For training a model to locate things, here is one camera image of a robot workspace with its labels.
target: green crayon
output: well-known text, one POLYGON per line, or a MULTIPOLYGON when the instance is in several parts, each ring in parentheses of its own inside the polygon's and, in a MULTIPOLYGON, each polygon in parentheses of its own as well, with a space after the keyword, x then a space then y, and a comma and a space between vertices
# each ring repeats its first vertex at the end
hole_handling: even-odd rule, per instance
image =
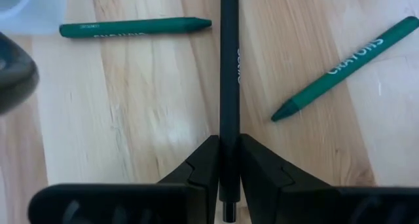
POLYGON ((271 120, 276 122, 297 113, 418 27, 419 19, 417 17, 409 16, 400 21, 304 90, 287 100, 272 116, 271 120))
POLYGON ((148 34, 191 33, 211 27, 212 21, 201 18, 161 18, 120 22, 64 24, 60 34, 67 38, 129 37, 148 34))

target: pencil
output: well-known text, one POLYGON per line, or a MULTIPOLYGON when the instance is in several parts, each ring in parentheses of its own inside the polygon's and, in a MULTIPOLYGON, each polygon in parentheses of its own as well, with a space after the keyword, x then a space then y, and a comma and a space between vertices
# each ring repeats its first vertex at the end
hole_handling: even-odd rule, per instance
POLYGON ((220 85, 220 200, 223 221, 236 221, 240 201, 240 47, 239 0, 221 0, 221 85, 220 85))

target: blurry black object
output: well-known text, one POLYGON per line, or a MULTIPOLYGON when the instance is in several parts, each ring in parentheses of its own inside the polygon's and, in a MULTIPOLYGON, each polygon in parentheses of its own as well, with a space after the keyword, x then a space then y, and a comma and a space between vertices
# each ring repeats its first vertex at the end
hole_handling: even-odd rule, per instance
POLYGON ((35 62, 15 42, 0 33, 0 115, 29 97, 38 81, 35 62))
MULTIPOLYGON (((332 187, 248 135, 240 174, 255 224, 416 224, 419 189, 332 187)), ((59 185, 31 201, 32 224, 214 223, 219 137, 155 185, 59 185)))

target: white object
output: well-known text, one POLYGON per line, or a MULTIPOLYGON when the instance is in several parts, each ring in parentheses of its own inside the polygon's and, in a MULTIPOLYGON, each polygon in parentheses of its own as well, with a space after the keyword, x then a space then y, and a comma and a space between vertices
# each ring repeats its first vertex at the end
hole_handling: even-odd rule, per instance
POLYGON ((46 35, 58 32, 67 0, 0 0, 0 31, 46 35))

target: wooden surface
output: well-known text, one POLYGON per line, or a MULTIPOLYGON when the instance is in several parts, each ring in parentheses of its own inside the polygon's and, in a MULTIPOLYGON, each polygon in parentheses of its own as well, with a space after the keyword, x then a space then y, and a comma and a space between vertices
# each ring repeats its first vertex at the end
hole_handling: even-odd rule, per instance
MULTIPOLYGON (((217 134, 219 13, 220 0, 69 0, 66 22, 197 16, 213 29, 14 37, 41 83, 0 119, 0 223, 25 223, 47 185, 156 182, 217 134)), ((298 115, 269 121, 409 15, 419 15, 417 0, 241 0, 242 132, 333 185, 419 186, 419 31, 298 115)), ((250 223, 241 205, 239 222, 250 223)))

